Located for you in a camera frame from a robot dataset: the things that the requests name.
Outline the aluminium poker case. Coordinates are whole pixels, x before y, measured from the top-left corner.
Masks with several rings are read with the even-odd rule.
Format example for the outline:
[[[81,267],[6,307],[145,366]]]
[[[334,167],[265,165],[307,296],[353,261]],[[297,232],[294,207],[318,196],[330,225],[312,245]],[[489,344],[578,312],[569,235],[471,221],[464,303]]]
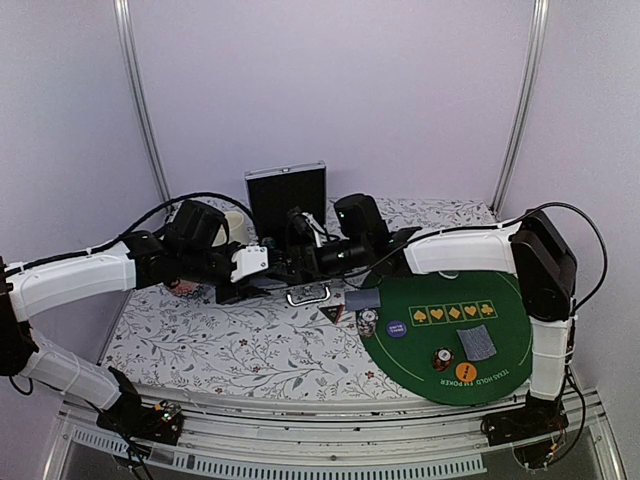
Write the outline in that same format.
[[[258,243],[261,247],[261,241],[265,237],[272,237],[276,241],[275,250],[287,250],[296,245],[313,246],[308,237],[300,236],[293,227],[286,234],[286,227],[288,212],[298,207],[301,211],[310,213],[326,228],[327,175],[324,162],[253,170],[247,172],[244,179],[250,209],[260,228]],[[255,280],[261,275],[272,275],[273,250],[267,251],[268,270],[251,279],[251,284],[256,287],[259,286]],[[322,273],[318,281],[289,285],[282,289],[287,302],[293,307],[319,304],[331,298],[330,280]]]

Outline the dealt blue playing card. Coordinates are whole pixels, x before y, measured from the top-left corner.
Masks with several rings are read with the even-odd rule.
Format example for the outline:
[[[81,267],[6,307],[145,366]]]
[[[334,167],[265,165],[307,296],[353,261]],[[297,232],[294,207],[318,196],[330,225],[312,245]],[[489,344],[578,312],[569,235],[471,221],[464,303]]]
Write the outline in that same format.
[[[459,337],[463,345],[466,358],[470,361],[483,361],[497,354],[497,349],[487,330],[461,330]]]

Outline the orange big blind button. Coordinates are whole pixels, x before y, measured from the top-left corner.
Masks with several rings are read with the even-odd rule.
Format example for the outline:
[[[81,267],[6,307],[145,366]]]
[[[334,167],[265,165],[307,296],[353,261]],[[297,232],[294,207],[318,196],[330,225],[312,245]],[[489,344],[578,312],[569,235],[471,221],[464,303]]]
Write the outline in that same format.
[[[469,362],[461,362],[455,369],[456,378],[463,383],[473,383],[478,377],[476,366]]]

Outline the purple small blind button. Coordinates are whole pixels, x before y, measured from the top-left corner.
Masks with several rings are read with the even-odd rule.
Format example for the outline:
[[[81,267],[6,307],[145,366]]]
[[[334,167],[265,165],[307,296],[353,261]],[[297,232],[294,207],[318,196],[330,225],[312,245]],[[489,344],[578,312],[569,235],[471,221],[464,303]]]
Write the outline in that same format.
[[[391,321],[386,326],[386,332],[389,337],[399,339],[407,334],[408,328],[402,321]]]

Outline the blue playing card deck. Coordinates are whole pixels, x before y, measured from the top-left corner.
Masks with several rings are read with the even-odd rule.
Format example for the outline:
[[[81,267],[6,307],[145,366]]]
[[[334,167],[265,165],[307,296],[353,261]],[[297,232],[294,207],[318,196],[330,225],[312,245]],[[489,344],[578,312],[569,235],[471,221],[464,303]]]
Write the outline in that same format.
[[[287,288],[289,284],[278,278],[274,275],[261,275],[258,279],[255,280],[256,284],[263,289],[266,290],[277,290],[282,288]]]

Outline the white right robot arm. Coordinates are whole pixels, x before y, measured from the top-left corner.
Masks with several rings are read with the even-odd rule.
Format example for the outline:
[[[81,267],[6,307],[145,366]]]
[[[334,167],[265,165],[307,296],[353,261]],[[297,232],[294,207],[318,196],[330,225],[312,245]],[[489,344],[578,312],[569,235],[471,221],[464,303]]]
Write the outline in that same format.
[[[527,384],[517,427],[552,424],[572,354],[577,260],[545,206],[503,223],[390,230],[364,194],[334,206],[339,236],[292,209],[283,240],[295,284],[361,277],[364,347],[393,382],[449,405],[489,402]]]

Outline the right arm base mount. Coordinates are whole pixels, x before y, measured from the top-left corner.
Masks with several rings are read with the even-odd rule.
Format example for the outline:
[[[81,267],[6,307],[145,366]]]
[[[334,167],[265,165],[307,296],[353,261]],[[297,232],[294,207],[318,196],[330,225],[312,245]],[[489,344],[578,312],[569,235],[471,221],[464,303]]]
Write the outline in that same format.
[[[541,400],[527,394],[522,407],[487,414],[480,429],[490,446],[498,446],[546,435],[546,440],[523,444],[513,450],[516,461],[524,468],[546,468],[563,441],[569,422],[560,397]]]

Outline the clear dealer button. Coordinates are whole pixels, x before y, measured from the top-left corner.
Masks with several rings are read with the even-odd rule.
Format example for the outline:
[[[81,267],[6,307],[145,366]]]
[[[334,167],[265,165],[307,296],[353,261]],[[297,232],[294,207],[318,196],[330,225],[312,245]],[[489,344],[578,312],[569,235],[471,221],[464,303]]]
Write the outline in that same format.
[[[454,280],[459,276],[458,271],[439,271],[439,275],[448,280]]]

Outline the orange poker chip stack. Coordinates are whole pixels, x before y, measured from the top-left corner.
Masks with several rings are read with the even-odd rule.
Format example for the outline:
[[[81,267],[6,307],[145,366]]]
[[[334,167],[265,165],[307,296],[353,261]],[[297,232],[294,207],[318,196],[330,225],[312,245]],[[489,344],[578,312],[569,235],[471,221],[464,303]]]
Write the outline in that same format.
[[[432,367],[436,372],[446,371],[452,361],[452,353],[446,348],[438,349],[432,358]]]

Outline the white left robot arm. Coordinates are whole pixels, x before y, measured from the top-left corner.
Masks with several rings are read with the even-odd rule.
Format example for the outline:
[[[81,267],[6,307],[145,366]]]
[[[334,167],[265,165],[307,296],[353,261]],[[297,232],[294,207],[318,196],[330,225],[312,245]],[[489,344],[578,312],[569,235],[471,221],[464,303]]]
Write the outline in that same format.
[[[246,281],[268,266],[261,246],[178,247],[149,232],[46,264],[11,264],[1,270],[1,374],[110,408],[126,433],[141,433],[149,415],[127,396],[135,391],[122,375],[95,363],[118,302],[135,290],[179,280],[242,298]]]

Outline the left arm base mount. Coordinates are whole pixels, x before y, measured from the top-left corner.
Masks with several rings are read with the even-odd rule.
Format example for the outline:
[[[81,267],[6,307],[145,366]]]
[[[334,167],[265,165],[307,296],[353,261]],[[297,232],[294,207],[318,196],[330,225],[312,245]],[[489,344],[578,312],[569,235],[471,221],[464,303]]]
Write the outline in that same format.
[[[184,416],[179,403],[161,400],[144,406],[136,395],[122,394],[108,409],[99,409],[96,425],[125,438],[176,446]]]

